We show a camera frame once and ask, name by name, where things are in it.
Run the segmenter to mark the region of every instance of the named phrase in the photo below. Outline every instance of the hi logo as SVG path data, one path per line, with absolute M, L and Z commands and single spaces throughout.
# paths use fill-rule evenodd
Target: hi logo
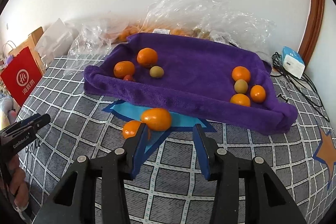
M 16 75 L 16 82 L 19 86 L 25 86 L 29 81 L 28 71 L 25 69 L 19 70 Z

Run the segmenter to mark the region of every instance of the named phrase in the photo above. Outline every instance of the checkered tablecloth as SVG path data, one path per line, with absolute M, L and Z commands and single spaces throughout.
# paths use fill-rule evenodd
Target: checkered tablecloth
M 101 61 L 99 57 L 88 57 L 86 62 L 99 65 Z M 121 130 L 125 122 L 102 111 L 116 98 L 84 93 L 83 70 L 64 75 L 65 62 L 66 58 L 54 60 L 19 113 L 19 119 L 36 112 L 51 116 L 51 123 L 39 130 L 38 141 L 29 146 L 28 152 L 19 154 L 30 185 L 34 214 L 79 155 L 104 156 L 124 143 Z M 331 127 L 284 79 L 272 79 L 277 94 L 282 94 L 299 111 L 287 134 L 264 136 L 210 121 L 217 132 L 206 135 L 237 157 L 263 157 L 293 196 L 307 222 L 318 223 L 336 197 L 336 180 L 334 172 L 328 189 L 326 165 L 312 158 L 320 143 L 315 119 L 326 132 Z M 312 91 L 302 91 L 319 103 Z M 96 223 L 101 223 L 100 188 L 98 179 Z M 144 163 L 137 178 L 125 181 L 132 223 L 208 223 L 215 189 L 216 182 L 205 181 L 201 174 L 191 132 L 172 133 Z M 243 223 L 243 179 L 239 192 L 239 222 Z

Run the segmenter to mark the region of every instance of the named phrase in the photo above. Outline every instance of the human hand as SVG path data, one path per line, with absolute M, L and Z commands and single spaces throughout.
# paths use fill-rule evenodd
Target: human hand
M 15 155 L 7 164 L 9 172 L 12 174 L 12 180 L 9 185 L 9 192 L 15 197 L 14 203 L 19 208 L 25 208 L 29 200 L 29 191 L 25 182 L 26 173 L 19 167 L 19 156 Z

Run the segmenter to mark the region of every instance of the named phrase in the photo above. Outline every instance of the red paper bag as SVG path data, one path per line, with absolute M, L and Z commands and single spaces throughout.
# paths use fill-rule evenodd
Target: red paper bag
M 21 107 L 42 78 L 29 47 L 21 50 L 0 76 L 7 90 Z

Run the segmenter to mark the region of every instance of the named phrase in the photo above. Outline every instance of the orange star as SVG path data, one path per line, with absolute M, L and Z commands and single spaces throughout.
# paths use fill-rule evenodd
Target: orange star
M 331 130 L 329 130 L 326 134 L 317 121 L 316 124 L 320 131 L 321 142 L 313 155 L 313 159 L 325 164 L 328 167 L 329 188 L 334 173 L 334 165 L 336 165 L 336 148 L 332 140 Z

